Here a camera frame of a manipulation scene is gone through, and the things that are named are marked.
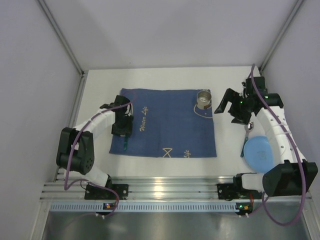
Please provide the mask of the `black handled knife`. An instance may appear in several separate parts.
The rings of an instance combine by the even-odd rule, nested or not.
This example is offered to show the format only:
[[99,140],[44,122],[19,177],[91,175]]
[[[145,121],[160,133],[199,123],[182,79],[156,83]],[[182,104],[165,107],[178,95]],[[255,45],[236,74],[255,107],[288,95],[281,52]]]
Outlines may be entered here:
[[124,136],[124,145],[123,145],[123,150],[126,151],[128,149],[128,136]]

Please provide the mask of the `blue plastic plate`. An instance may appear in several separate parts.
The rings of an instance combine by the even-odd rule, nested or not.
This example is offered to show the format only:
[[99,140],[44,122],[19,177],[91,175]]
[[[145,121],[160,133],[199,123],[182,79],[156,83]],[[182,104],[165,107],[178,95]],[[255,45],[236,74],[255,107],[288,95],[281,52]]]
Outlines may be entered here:
[[266,136],[250,138],[244,145],[243,157],[256,173],[265,174],[274,167],[272,148]]

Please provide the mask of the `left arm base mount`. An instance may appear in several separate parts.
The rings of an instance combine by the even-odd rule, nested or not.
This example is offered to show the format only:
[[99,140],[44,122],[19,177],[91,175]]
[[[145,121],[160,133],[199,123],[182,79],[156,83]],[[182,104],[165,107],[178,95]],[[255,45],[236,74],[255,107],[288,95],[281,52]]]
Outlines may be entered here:
[[[116,192],[120,200],[126,200],[129,193],[128,184],[113,184],[111,189]],[[116,195],[109,190],[87,185],[85,189],[85,200],[115,200]]]

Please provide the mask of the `beige cup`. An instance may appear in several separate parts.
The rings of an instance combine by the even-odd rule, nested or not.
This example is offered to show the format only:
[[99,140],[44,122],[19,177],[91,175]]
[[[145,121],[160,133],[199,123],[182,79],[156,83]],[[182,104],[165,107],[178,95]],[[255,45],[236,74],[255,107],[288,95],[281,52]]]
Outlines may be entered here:
[[209,109],[212,106],[212,95],[208,90],[201,90],[197,93],[196,106],[200,110]]

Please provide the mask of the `blue cloth placemat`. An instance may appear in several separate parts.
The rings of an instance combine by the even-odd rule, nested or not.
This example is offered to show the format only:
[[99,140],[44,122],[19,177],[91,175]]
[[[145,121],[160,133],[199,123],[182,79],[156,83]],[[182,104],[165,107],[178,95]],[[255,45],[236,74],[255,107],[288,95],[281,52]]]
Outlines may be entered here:
[[150,158],[217,157],[212,109],[196,107],[198,89],[126,89],[133,98],[133,129],[124,151],[124,138],[113,136],[110,154]]

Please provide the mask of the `spoon with blue handle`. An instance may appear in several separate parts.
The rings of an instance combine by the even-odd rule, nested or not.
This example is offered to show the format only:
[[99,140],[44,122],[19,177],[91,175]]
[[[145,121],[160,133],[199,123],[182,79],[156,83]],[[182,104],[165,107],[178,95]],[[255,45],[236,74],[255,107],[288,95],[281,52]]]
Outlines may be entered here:
[[241,153],[240,153],[241,158],[244,157],[244,147],[245,147],[246,142],[249,139],[250,132],[254,129],[254,122],[251,120],[247,125],[244,126],[244,129],[245,129],[245,137],[244,137],[244,141],[243,141],[243,145],[242,145],[242,149],[241,149]]

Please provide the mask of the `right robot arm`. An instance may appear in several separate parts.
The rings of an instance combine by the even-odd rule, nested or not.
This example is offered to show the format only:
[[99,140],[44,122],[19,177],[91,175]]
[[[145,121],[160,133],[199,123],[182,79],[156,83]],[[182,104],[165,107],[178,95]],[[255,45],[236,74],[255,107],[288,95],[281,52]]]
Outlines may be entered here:
[[247,78],[242,85],[242,93],[228,88],[214,112],[223,113],[231,103],[228,113],[232,123],[244,126],[255,115],[270,144],[273,161],[266,171],[255,168],[254,173],[237,174],[234,183],[241,190],[264,192],[270,197],[302,195],[309,190],[318,167],[296,146],[280,95],[269,93],[261,76]]

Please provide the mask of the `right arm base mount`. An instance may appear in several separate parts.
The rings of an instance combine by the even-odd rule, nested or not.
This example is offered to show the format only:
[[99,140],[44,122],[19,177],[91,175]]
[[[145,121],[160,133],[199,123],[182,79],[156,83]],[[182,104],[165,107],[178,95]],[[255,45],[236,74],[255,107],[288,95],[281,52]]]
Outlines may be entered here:
[[235,186],[233,183],[218,183],[216,187],[219,200],[250,200],[251,198],[256,200],[262,198],[261,192],[256,190],[242,189]]

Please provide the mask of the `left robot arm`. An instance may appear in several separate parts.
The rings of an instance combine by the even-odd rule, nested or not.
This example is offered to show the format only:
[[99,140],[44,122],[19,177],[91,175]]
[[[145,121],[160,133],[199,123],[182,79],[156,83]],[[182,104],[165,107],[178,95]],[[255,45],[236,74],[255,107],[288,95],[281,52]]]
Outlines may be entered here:
[[60,133],[56,164],[66,170],[64,190],[73,184],[86,181],[90,185],[110,189],[110,175],[100,170],[95,163],[95,139],[105,129],[111,134],[124,138],[124,149],[133,132],[133,103],[123,95],[117,95],[110,104],[103,104],[89,119],[75,127],[65,127]]

